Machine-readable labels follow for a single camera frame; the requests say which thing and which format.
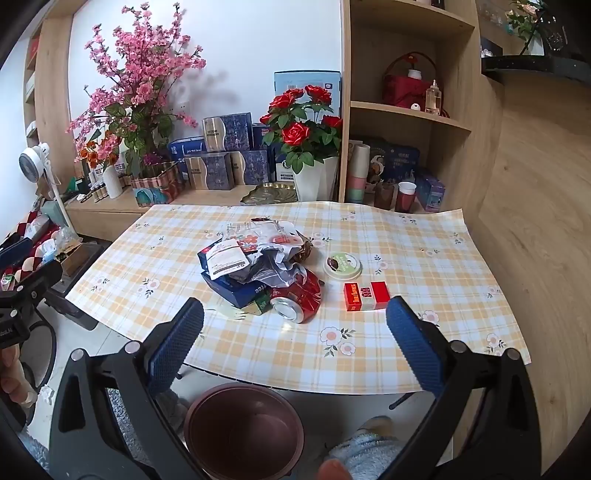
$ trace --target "red flower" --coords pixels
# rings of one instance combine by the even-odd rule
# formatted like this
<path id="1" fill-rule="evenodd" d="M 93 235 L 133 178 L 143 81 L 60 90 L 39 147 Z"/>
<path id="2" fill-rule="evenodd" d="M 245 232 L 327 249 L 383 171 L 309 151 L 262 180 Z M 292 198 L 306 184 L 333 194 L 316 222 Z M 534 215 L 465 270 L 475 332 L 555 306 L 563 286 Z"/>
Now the red flower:
<path id="1" fill-rule="evenodd" d="M 306 92 L 310 95 L 310 98 L 315 102 L 325 103 L 330 105 L 332 101 L 330 92 L 322 87 L 315 87 L 314 85 L 308 85 Z"/>
<path id="2" fill-rule="evenodd" d="M 263 116 L 261 117 L 261 123 L 262 123 L 262 124 L 269 125 L 269 122 L 270 122 L 270 121 L 271 121 L 271 114 L 270 114 L 270 113 L 268 113 L 268 114 L 266 114 L 266 115 L 263 115 Z"/>
<path id="3" fill-rule="evenodd" d="M 283 95 L 278 95 L 274 98 L 274 100 L 269 105 L 271 108 L 287 108 L 289 107 L 296 99 L 293 95 L 289 95 L 284 93 Z"/>
<path id="4" fill-rule="evenodd" d="M 286 95 L 291 95 L 293 98 L 302 98 L 304 96 L 303 88 L 291 88 L 286 91 Z"/>
<path id="5" fill-rule="evenodd" d="M 325 115 L 322 119 L 322 124 L 327 127 L 339 129 L 343 127 L 343 119 L 338 116 Z"/>
<path id="6" fill-rule="evenodd" d="M 286 144 L 292 147 L 299 147 L 310 135 L 310 129 L 304 124 L 296 122 L 289 127 L 285 127 L 281 134 Z"/>

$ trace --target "round container lid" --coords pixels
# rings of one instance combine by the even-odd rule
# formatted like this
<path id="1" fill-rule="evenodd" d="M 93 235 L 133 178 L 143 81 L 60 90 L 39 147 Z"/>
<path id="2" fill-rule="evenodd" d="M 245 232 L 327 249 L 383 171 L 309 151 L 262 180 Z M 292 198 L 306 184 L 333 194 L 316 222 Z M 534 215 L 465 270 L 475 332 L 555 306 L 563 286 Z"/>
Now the round container lid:
<path id="1" fill-rule="evenodd" d="M 324 273 L 339 281 L 350 281 L 361 275 L 359 258 L 346 252 L 330 254 L 323 264 Z"/>

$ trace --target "white vase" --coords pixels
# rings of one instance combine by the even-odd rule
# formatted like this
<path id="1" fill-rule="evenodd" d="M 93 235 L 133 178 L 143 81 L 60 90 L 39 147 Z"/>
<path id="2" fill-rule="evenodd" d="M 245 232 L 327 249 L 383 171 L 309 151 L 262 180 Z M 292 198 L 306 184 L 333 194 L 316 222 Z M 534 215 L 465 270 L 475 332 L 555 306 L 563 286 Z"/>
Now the white vase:
<path id="1" fill-rule="evenodd" d="M 107 193 L 110 198 L 116 199 L 123 193 L 117 170 L 113 165 L 109 165 L 105 168 L 105 171 L 103 172 L 103 181 L 105 182 L 105 187 L 107 188 Z"/>
<path id="2" fill-rule="evenodd" d="M 295 190 L 300 202 L 328 202 L 335 191 L 336 172 L 339 157 L 324 159 L 324 164 L 314 162 L 314 166 L 304 164 L 301 172 L 294 173 Z"/>

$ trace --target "table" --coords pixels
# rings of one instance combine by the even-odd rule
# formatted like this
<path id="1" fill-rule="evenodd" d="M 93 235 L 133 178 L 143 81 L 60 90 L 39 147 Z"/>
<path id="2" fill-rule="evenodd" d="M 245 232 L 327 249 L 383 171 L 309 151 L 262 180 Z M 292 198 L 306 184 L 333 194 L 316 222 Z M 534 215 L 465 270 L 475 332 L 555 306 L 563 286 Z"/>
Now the table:
<path id="1" fill-rule="evenodd" d="M 268 216 L 289 220 L 314 245 L 306 267 L 326 285 L 320 311 L 304 325 L 269 312 L 241 322 L 206 312 L 186 363 L 227 377 L 333 394 L 406 393 L 420 386 L 390 334 L 384 311 L 346 312 L 343 286 L 320 268 L 330 252 L 363 265 L 360 281 L 384 280 L 449 340 L 500 355 L 530 355 L 501 289 L 474 246 L 461 210 L 402 215 L 330 202 L 273 206 L 158 205 L 99 258 L 67 299 L 128 338 L 144 340 L 188 297 L 224 300 L 203 281 L 197 253 L 226 224 Z"/>

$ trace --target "brown bucket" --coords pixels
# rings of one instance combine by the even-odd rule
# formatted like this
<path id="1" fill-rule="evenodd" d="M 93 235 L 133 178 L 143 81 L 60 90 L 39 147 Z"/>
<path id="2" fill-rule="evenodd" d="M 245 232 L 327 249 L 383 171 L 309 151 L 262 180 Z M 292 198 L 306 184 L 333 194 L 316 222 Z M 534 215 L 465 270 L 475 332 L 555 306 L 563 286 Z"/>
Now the brown bucket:
<path id="1" fill-rule="evenodd" d="M 217 480 L 278 480 L 304 448 L 295 409 L 273 390 L 228 383 L 196 400 L 184 427 L 187 447 Z"/>

